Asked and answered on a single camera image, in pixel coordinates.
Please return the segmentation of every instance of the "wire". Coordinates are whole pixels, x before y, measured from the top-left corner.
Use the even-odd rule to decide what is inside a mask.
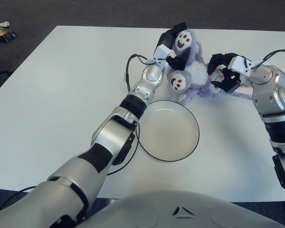
[[[22,193],[22,192],[24,192],[24,191],[26,191],[26,190],[33,189],[33,188],[35,188],[35,187],[36,187],[36,186],[31,186],[31,187],[22,189],[22,190],[20,190],[20,191],[17,191],[15,194],[11,195],[11,197],[9,197],[9,198],[2,204],[2,206],[0,207],[0,211],[5,208],[5,205],[6,205],[12,198],[14,198],[15,196],[19,195],[20,193]]]
[[[140,56],[137,56],[138,57],[138,59],[139,59],[139,61],[142,63],[142,64],[145,64],[145,65],[153,65],[153,64],[155,64],[156,62],[154,62],[154,63],[144,63],[144,62],[142,62],[142,60],[141,60],[141,57]]]
[[[139,145],[139,136],[140,136],[140,134],[141,134],[141,130],[140,130],[140,128],[139,128],[139,124],[137,125],[135,132],[136,132],[136,136],[137,136],[137,144],[136,144],[134,153],[132,154],[131,158],[129,159],[129,161],[128,161],[123,167],[121,167],[121,168],[118,169],[118,170],[115,170],[114,172],[108,173],[107,176],[110,176],[110,175],[112,175],[112,174],[114,174],[114,173],[117,173],[117,172],[119,172],[120,170],[122,170],[124,167],[126,167],[126,166],[130,163],[130,161],[132,160],[132,158],[134,157],[134,155],[136,154],[136,151],[137,151],[137,148],[138,148],[138,145]]]
[[[270,52],[268,55],[266,55],[263,58],[263,61],[261,63],[259,63],[258,65],[256,65],[255,67],[252,67],[251,69],[256,69],[258,68],[260,65],[262,65],[264,62],[266,62],[269,58],[271,58],[274,54],[278,53],[278,52],[285,52],[285,49],[280,49],[280,50],[276,50],[273,52]]]
[[[145,56],[142,56],[142,55],[138,55],[138,54],[133,54],[129,57],[128,61],[127,61],[127,65],[125,67],[125,82],[127,84],[127,89],[128,89],[128,92],[131,90],[131,87],[130,87],[130,82],[129,82],[129,64],[130,64],[130,61],[135,58],[135,57],[138,57],[139,61],[144,64],[144,65],[153,65],[155,64],[156,62],[154,63],[144,63],[142,61],[141,58],[143,58],[144,60],[147,60],[147,58]]]

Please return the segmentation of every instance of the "plush toy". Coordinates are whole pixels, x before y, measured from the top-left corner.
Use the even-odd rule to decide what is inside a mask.
[[[181,56],[188,48],[190,54],[185,69],[171,69],[167,73],[172,90],[179,94],[177,101],[182,104],[189,102],[208,80],[201,44],[196,40],[195,33],[189,29],[180,32],[173,45],[176,56]]]
[[[190,49],[190,54],[184,70],[170,69],[167,78],[172,90],[178,94],[177,102],[185,105],[195,95],[206,98],[214,98],[225,93],[220,88],[215,87],[211,81],[222,81],[224,75],[221,69],[217,68],[212,75],[207,73],[207,65],[202,57],[202,46],[196,40],[192,30],[180,32],[175,39],[173,50],[176,56],[181,56]],[[251,99],[251,95],[234,92],[232,95]]]

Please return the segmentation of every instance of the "plate rim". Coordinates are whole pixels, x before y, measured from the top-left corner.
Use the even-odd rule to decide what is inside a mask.
[[[198,121],[196,120],[196,118],[195,118],[195,116],[193,115],[193,113],[192,113],[187,107],[185,107],[184,105],[182,105],[182,104],[180,104],[180,103],[178,103],[178,102],[176,102],[176,101],[158,100],[158,101],[153,101],[153,102],[151,102],[148,106],[150,106],[150,105],[153,104],[153,103],[161,102],[161,101],[173,102],[173,103],[176,103],[176,104],[178,104],[178,105],[184,107],[185,109],[187,109],[187,111],[193,116],[193,119],[195,120],[195,122],[196,122],[196,124],[197,124],[197,126],[198,126],[199,136],[200,136],[200,126],[199,126]],[[198,138],[198,141],[197,141],[195,147],[193,148],[193,150],[192,150],[187,156],[185,156],[185,157],[183,157],[183,158],[180,158],[180,159],[177,159],[177,160],[173,160],[173,161],[167,161],[167,160],[163,160],[163,159],[160,159],[160,158],[157,158],[157,157],[153,156],[152,154],[150,154],[150,153],[143,147],[143,145],[141,144],[141,141],[140,141],[140,140],[139,140],[138,142],[139,142],[140,146],[142,147],[142,149],[143,149],[148,155],[150,155],[151,157],[153,157],[153,158],[155,158],[155,159],[157,159],[157,160],[159,160],[159,161],[163,161],[163,162],[178,162],[178,161],[181,161],[181,160],[183,160],[183,159],[189,157],[189,156],[195,151],[195,149],[197,148],[197,146],[198,146],[198,144],[199,144],[199,142],[200,142],[200,137]]]

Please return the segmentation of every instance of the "stuffed animal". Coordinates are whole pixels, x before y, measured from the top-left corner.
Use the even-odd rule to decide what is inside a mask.
[[[196,40],[195,33],[189,29],[180,32],[173,45],[176,56],[181,56],[188,48],[190,54],[185,69],[170,69],[167,73],[172,90],[179,94],[177,101],[182,104],[189,102],[208,80],[201,44]]]
[[[171,89],[178,94],[177,102],[185,105],[195,95],[214,98],[225,93],[211,83],[211,81],[224,80],[221,69],[217,68],[212,75],[208,75],[207,65],[202,57],[202,46],[196,40],[195,33],[189,29],[180,32],[173,45],[176,56],[181,56],[188,48],[190,54],[185,69],[170,69],[167,73]],[[250,94],[234,92],[231,95],[251,100]]]

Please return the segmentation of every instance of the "gray carpet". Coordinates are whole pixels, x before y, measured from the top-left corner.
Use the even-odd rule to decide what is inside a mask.
[[[6,20],[18,37],[0,43],[0,71],[14,71],[56,25],[170,28],[185,21],[195,29],[285,31],[285,0],[0,0]],[[11,194],[0,190],[0,205]],[[90,214],[106,204],[97,200]],[[238,205],[285,223],[284,202]]]

